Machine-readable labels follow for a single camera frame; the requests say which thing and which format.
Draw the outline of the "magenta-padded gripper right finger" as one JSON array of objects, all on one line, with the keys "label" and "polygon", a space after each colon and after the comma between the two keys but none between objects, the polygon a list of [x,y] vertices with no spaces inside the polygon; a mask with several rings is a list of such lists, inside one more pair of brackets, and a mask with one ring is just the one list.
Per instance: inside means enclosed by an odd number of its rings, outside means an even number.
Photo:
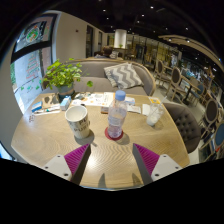
[{"label": "magenta-padded gripper right finger", "polygon": [[167,154],[158,155],[136,143],[133,144],[133,155],[145,185],[182,169]]}]

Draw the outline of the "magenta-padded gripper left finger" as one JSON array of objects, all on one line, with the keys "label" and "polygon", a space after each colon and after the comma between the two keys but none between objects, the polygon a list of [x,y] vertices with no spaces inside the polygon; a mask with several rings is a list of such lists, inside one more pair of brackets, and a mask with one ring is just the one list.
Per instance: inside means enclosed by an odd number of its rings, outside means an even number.
[{"label": "magenta-padded gripper left finger", "polygon": [[86,144],[66,155],[56,155],[43,166],[43,169],[79,185],[90,154],[91,146]]}]

